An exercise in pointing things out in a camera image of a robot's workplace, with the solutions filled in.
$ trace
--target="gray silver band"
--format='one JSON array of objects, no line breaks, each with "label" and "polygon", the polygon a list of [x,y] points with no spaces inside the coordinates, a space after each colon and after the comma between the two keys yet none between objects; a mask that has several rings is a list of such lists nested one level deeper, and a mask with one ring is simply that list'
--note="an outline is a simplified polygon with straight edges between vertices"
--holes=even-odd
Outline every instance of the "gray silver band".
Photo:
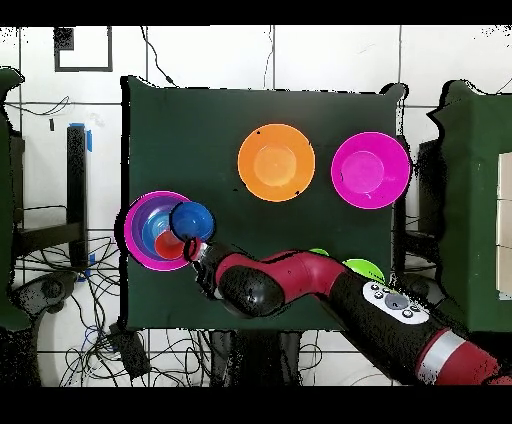
[{"label": "gray silver band", "polygon": [[418,369],[416,376],[425,384],[435,384],[441,369],[448,358],[461,346],[466,340],[457,336],[448,330],[439,337],[430,347],[423,358],[423,362]]}]

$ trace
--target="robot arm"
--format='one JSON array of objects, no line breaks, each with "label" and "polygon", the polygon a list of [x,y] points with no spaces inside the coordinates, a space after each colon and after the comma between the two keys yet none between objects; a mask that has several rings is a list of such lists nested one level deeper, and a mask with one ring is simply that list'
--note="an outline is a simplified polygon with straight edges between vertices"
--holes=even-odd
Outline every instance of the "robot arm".
[{"label": "robot arm", "polygon": [[421,305],[330,257],[288,251],[257,261],[218,244],[203,244],[193,263],[205,293],[239,316],[270,316],[301,296],[314,295],[371,361],[383,359],[385,367],[394,364],[425,384],[512,385],[511,377],[500,376],[494,357]]}]

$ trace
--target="red cylinder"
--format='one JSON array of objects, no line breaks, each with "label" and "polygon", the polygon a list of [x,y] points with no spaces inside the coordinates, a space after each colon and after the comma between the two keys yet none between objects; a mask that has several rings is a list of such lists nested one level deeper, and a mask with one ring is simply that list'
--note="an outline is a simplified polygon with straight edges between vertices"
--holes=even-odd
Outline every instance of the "red cylinder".
[{"label": "red cylinder", "polygon": [[445,328],[427,343],[418,358],[416,376],[426,384],[512,385],[512,378],[498,377],[498,361],[471,342]]}]

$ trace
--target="dark green table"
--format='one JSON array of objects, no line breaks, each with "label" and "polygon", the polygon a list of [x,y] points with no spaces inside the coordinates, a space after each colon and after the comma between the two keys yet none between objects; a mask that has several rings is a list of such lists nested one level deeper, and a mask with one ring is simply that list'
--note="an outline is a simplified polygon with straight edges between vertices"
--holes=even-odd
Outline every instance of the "dark green table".
[{"label": "dark green table", "polygon": [[433,113],[447,168],[439,247],[442,282],[458,306],[441,308],[472,332],[512,332],[512,301],[496,290],[498,156],[512,152],[512,95],[478,94],[464,81],[445,92]]},{"label": "dark green table", "polygon": [[[123,189],[129,184],[130,203],[154,190],[175,191],[212,211],[214,240],[234,243],[256,257],[320,247],[340,260],[366,258],[389,275],[391,207],[365,211],[345,203],[332,186],[330,166],[341,142],[354,134],[395,136],[402,85],[388,86],[385,94],[168,89],[128,77],[122,86],[123,143],[129,142],[129,182],[122,184]],[[268,123],[296,127],[315,151],[313,181],[287,202],[253,196],[237,171],[240,145]],[[129,258],[128,326],[339,329],[310,296],[277,317],[236,318],[204,298],[194,278],[191,267],[155,272]]]}]

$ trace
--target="robot control buttons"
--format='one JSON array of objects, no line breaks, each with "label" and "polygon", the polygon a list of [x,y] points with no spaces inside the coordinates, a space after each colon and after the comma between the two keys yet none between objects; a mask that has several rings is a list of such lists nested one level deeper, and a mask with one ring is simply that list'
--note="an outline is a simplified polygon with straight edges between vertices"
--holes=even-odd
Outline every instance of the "robot control buttons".
[{"label": "robot control buttons", "polygon": [[389,293],[384,299],[384,302],[389,309],[395,310],[402,310],[409,306],[407,298],[398,293]]},{"label": "robot control buttons", "polygon": [[402,324],[417,325],[429,319],[428,311],[413,303],[407,295],[398,293],[378,281],[368,281],[363,285],[363,297],[387,315],[388,319],[394,318]]}]

